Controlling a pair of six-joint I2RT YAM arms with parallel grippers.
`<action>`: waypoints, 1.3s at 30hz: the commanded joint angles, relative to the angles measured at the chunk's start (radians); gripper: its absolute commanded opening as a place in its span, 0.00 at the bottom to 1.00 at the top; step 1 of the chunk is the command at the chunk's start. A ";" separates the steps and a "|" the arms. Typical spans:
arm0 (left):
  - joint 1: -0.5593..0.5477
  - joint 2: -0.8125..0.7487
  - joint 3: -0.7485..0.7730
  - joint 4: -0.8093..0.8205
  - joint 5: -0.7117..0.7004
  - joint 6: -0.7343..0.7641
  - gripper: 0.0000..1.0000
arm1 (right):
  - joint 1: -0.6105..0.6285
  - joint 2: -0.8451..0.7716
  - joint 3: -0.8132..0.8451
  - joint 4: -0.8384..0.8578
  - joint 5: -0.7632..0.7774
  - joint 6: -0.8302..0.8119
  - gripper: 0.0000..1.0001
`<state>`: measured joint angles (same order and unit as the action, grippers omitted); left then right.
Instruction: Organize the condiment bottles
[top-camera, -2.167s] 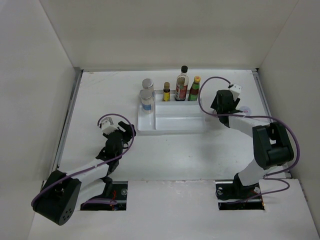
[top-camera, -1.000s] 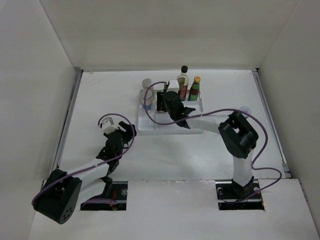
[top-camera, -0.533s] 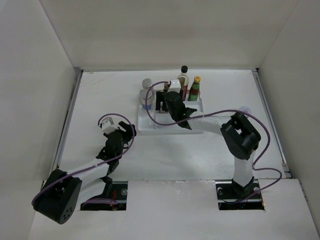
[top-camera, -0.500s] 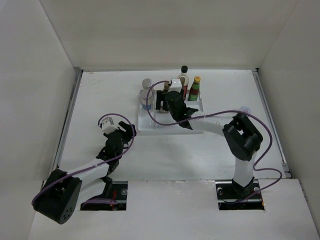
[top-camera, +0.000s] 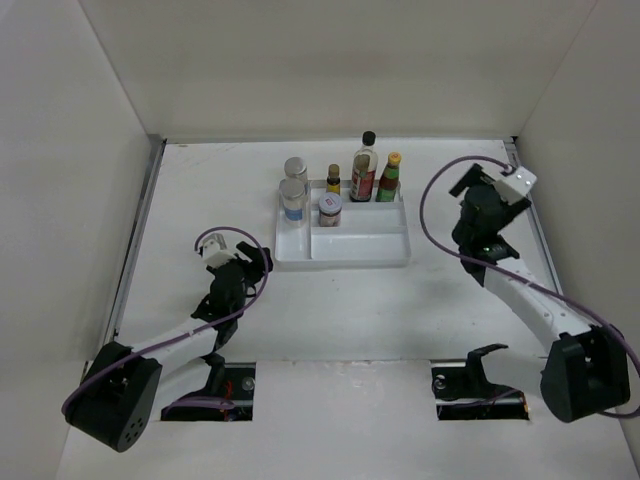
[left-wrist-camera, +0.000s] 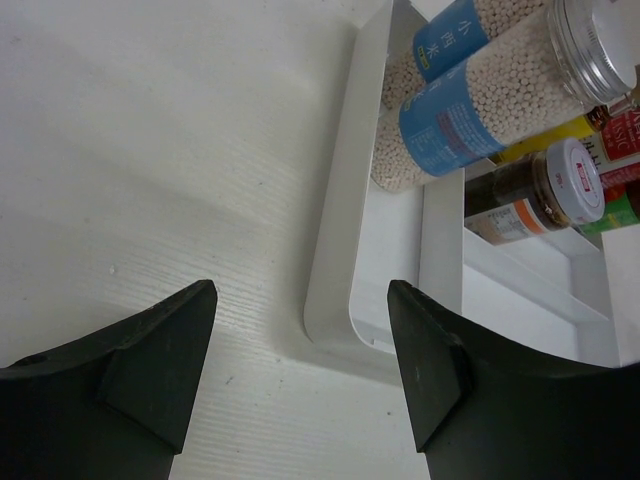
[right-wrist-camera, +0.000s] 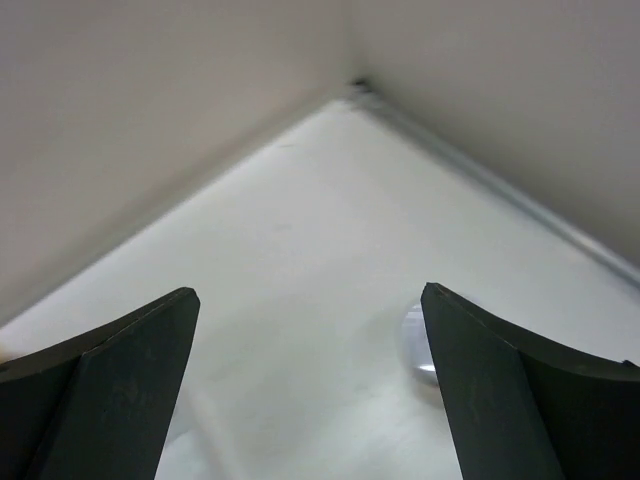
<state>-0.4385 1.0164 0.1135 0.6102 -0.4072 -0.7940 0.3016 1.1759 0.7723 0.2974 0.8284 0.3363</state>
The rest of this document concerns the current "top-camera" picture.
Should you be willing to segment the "red lid sauce jar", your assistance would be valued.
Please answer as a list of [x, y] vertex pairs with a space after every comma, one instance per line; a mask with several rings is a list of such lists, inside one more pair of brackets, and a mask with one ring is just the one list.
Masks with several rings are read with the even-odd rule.
[[326, 192], [318, 201], [319, 226], [337, 227], [341, 223], [343, 201], [339, 194]]

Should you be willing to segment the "green yellow cap sauce bottle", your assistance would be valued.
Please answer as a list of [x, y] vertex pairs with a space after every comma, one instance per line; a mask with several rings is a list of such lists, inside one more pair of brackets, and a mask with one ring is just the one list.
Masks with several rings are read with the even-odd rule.
[[399, 170], [402, 155], [391, 152], [387, 157], [387, 164], [378, 182], [376, 193], [377, 202], [393, 202], [399, 185]]

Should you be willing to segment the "small yellow label bottle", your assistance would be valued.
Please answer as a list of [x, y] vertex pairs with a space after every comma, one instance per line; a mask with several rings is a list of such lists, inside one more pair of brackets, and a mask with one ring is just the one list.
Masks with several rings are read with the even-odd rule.
[[326, 191], [337, 195], [341, 194], [340, 167], [338, 164], [330, 164], [328, 167]]

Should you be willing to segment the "blue label shaker jar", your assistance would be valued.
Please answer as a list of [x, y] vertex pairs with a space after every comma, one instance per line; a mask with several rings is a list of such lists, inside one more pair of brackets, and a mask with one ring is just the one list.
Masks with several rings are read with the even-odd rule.
[[285, 220], [292, 226], [302, 226], [306, 220], [307, 192], [305, 184], [296, 178], [287, 177], [279, 184], [279, 195]]
[[308, 182], [307, 164], [301, 157], [290, 157], [285, 161], [284, 173], [288, 178], [294, 178], [302, 183]]

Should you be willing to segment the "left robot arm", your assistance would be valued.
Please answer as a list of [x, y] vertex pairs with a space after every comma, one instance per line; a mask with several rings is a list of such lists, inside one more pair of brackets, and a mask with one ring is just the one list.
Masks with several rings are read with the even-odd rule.
[[177, 327], [132, 346], [116, 341], [98, 352], [80, 386], [62, 406], [66, 422], [124, 452], [149, 421], [215, 410], [218, 417], [246, 404], [239, 382], [227, 382], [220, 349], [264, 290], [271, 252], [240, 242], [234, 252], [220, 235], [199, 249], [213, 280], [195, 311]]

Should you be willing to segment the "tall black cap oil bottle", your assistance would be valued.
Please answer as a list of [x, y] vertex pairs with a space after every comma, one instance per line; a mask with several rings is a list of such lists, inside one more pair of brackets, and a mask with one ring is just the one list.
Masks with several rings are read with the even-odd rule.
[[353, 202], [368, 202], [372, 197], [378, 155], [374, 150], [376, 134], [365, 131], [362, 146], [354, 154], [349, 197]]

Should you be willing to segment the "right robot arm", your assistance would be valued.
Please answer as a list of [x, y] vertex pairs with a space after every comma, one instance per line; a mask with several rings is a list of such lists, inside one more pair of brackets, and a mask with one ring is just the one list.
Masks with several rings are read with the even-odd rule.
[[545, 293], [501, 236], [530, 207], [526, 195], [534, 182], [524, 168], [494, 178], [473, 164], [450, 190], [461, 200], [452, 239], [464, 270], [502, 300], [544, 347], [542, 399], [558, 420], [570, 423], [629, 401], [627, 355], [618, 331], [590, 323], [559, 294]]

